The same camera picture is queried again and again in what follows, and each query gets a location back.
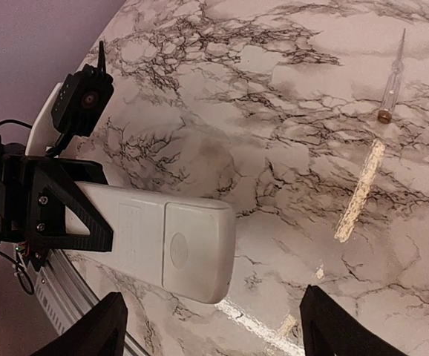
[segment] white marble countertop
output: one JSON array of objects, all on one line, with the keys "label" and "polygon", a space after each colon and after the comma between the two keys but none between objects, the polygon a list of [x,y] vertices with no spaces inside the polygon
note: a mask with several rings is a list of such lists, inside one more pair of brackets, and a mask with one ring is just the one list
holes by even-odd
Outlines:
[{"label": "white marble countertop", "polygon": [[[382,125],[403,28],[402,91]],[[316,284],[379,337],[429,355],[429,0],[129,0],[101,39],[115,94],[77,156],[113,184],[238,214],[216,306],[72,255],[100,297],[124,294],[128,331],[150,353],[302,355],[298,307]],[[384,160],[340,243],[375,138]]]}]

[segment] black mounting arm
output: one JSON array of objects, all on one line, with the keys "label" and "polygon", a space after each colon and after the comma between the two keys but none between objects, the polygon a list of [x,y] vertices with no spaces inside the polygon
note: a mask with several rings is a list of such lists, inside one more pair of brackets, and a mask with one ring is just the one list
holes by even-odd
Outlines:
[{"label": "black mounting arm", "polygon": [[120,293],[109,293],[63,335],[31,356],[122,356],[128,311]]},{"label": "black mounting arm", "polygon": [[[51,248],[110,251],[114,232],[75,181],[107,184],[99,163],[75,159],[4,156],[0,176],[0,233],[27,243],[35,270]],[[67,234],[66,208],[90,234]]]},{"label": "black mounting arm", "polygon": [[305,356],[406,356],[368,331],[320,287],[307,287],[301,318]]}]

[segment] white plastic piece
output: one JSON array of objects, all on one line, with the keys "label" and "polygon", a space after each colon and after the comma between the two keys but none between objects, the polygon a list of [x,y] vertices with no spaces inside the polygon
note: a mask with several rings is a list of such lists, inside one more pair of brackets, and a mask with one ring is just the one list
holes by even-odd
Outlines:
[{"label": "white plastic piece", "polygon": [[[230,205],[77,184],[114,230],[111,253],[80,253],[201,303],[217,303],[226,296],[235,256],[235,215]],[[71,234],[87,232],[69,209],[66,229]]]},{"label": "white plastic piece", "polygon": [[54,87],[42,110],[36,117],[33,127],[28,137],[27,147],[24,154],[26,156],[44,156],[48,146],[53,145],[59,137],[59,132],[53,126],[51,118],[51,108],[58,97],[62,83]]}]

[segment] pipette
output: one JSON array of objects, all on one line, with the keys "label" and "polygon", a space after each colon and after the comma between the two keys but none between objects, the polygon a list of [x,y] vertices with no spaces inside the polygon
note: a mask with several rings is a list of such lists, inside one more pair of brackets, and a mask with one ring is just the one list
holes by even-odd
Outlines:
[{"label": "pipette", "polygon": [[406,29],[402,33],[401,43],[399,44],[398,55],[393,62],[391,74],[387,79],[384,89],[383,100],[378,111],[378,121],[382,124],[389,124],[393,118],[394,107],[398,101],[399,88],[401,87],[402,72],[405,66],[402,63],[402,53],[405,48]]}]

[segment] metal edge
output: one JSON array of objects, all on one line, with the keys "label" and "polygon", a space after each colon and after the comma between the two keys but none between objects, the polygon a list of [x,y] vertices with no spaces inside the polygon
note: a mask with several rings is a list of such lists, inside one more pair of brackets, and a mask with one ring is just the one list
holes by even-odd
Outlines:
[{"label": "metal edge", "polygon": [[[68,316],[72,314],[70,316],[72,324],[99,302],[97,296],[61,250],[50,251],[47,262],[40,270],[38,278],[39,280],[47,279],[51,282],[53,291],[64,304],[65,309],[71,311]],[[125,333],[124,355],[150,356],[129,333]]]},{"label": "metal edge", "polygon": [[35,283],[35,295],[56,333],[61,335],[76,322],[77,317],[59,297],[59,293],[56,292],[58,288],[57,282],[48,278],[44,271]]}]

